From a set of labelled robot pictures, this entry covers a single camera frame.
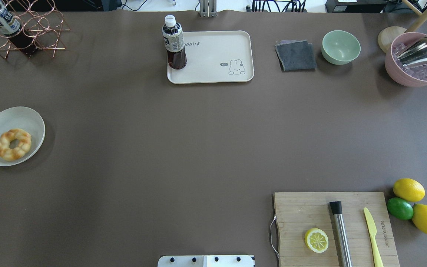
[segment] pink bowl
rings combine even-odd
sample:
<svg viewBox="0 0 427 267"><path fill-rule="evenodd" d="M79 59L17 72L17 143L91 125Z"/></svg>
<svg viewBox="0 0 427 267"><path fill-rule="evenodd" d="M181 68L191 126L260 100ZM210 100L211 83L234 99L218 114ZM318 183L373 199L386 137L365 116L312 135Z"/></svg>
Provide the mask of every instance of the pink bowl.
<svg viewBox="0 0 427 267"><path fill-rule="evenodd" d="M420 80L417 78L414 78L413 76L408 75L406 72L404 72L396 63L396 60L393 59L392 55L392 47L395 46L397 43L404 43L405 46L409 46L422 37L426 37L427 34L420 33L420 32L406 32L402 35L396 37L393 42L391 43L391 47L388 50L386 56L385 56L385 68L388 72L388 75L397 83L404 85L404 86L410 86L410 87L420 87L420 86L427 86L427 81Z"/></svg>

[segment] stainless steel muddler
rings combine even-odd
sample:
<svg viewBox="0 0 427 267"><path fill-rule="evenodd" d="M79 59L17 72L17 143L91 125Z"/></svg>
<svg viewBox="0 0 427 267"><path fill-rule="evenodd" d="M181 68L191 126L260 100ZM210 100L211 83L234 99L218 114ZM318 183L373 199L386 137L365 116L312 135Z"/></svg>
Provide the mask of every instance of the stainless steel muddler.
<svg viewBox="0 0 427 267"><path fill-rule="evenodd" d="M344 218L342 217L342 202L329 202L332 215L334 216L335 231L337 232L337 240L339 240L339 254L342 262L342 267L352 267L352 260L349 252L349 243L347 243L347 235L345 233Z"/></svg>

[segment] cutting board handle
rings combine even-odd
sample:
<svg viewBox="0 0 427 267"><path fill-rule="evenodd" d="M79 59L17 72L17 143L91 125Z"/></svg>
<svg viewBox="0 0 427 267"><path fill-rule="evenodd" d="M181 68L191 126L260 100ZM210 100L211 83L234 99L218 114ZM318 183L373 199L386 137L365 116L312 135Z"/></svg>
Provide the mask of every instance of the cutting board handle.
<svg viewBox="0 0 427 267"><path fill-rule="evenodd" d="M274 252L276 253L276 257L279 258L278 250L273 245L273 223L276 221L276 214L273 217L273 221L269 224L269 240L271 241L271 247L273 248Z"/></svg>

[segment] cutting board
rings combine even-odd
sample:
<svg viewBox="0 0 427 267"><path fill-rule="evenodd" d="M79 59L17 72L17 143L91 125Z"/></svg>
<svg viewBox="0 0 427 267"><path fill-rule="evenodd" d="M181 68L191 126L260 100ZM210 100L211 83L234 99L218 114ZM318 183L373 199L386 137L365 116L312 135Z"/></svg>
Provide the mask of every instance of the cutting board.
<svg viewBox="0 0 427 267"><path fill-rule="evenodd" d="M383 192L276 192L279 267L340 267L329 207L331 201L342 201L353 266L374 267L363 214L363 208L367 207L377 226L376 241L383 265L400 267ZM315 253L305 245L304 235L310 228L322 229L329 237L329 248L325 252Z"/></svg>

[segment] white bowl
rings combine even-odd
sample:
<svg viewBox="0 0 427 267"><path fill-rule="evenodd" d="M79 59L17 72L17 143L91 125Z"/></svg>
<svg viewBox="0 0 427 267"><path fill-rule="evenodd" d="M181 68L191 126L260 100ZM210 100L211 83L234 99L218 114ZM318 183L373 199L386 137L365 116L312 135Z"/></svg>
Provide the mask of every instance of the white bowl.
<svg viewBox="0 0 427 267"><path fill-rule="evenodd" d="M35 110L25 106L16 106L0 112L0 137L14 128L21 128L31 135L31 149L22 158L14 161L8 162L0 157L0 166L12 166L25 162L39 150L46 135L46 125L42 117Z"/></svg>

